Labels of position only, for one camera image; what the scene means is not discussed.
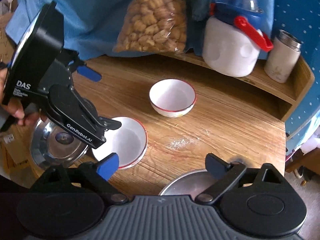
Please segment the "person's left hand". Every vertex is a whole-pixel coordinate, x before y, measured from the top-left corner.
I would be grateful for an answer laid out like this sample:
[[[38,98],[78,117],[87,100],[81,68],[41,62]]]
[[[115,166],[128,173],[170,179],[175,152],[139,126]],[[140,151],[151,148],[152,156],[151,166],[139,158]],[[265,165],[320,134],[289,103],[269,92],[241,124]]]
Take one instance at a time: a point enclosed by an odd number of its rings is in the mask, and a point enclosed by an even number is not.
[[[4,96],[4,84],[7,71],[7,68],[1,68],[1,103]],[[3,107],[10,115],[18,119],[17,124],[19,126],[33,126],[39,118],[41,118],[42,121],[48,119],[44,112],[41,112],[40,110],[25,115],[22,104],[17,98],[11,98],[8,105],[1,104],[1,107]]]

